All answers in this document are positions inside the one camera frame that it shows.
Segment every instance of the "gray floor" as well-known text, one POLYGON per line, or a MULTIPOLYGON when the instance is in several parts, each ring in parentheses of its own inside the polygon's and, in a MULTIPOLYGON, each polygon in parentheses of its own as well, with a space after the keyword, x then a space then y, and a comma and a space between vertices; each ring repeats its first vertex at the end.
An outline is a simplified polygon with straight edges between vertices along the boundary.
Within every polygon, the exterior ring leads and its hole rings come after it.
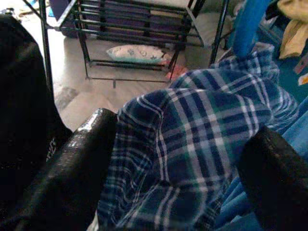
MULTIPOLYGON (((39 20, 28 16, 24 27, 38 42, 41 52, 42 39, 39 20)), ((60 32, 49 30, 51 67, 57 108, 64 123, 72 130, 80 126, 97 108, 117 112, 132 98, 168 87, 167 83, 117 81, 116 88, 108 80, 86 80, 82 50, 79 41, 67 38, 60 32)), ((106 50, 118 43, 88 39, 88 49, 93 58, 108 58, 106 50)), ((95 66, 90 68, 91 77, 165 79, 161 71, 124 69, 95 66)))

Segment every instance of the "plaid shirt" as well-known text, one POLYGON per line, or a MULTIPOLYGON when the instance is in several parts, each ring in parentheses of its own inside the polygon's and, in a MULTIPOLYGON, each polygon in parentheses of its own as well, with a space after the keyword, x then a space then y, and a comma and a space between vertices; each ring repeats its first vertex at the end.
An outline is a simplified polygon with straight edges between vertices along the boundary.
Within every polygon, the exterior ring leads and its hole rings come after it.
POLYGON ((245 143, 263 125, 279 131, 297 117, 294 98, 277 85, 273 47, 261 47, 119 110, 100 226, 213 228, 245 143))

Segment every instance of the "pillow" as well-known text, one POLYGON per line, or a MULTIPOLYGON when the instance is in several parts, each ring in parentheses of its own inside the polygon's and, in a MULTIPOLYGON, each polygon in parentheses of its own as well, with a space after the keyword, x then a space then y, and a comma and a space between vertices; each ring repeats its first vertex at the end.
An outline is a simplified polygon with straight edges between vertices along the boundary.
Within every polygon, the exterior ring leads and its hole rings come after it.
POLYGON ((161 49, 146 45, 124 45, 107 50, 115 61, 156 64, 166 61, 167 55, 161 49))

